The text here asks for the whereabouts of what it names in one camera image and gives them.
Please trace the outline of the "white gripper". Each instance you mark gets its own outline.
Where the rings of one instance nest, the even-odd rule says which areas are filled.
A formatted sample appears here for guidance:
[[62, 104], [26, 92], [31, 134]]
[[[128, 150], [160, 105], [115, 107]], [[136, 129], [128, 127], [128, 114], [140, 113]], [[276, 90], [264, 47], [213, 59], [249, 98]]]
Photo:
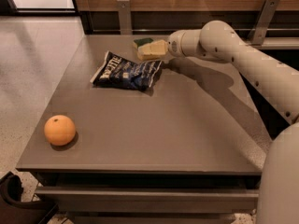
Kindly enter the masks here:
[[137, 49], [140, 61], [159, 59], [168, 51], [176, 57], [199, 57], [202, 54], [200, 46], [200, 30], [178, 30], [172, 33], [167, 42], [155, 40]]

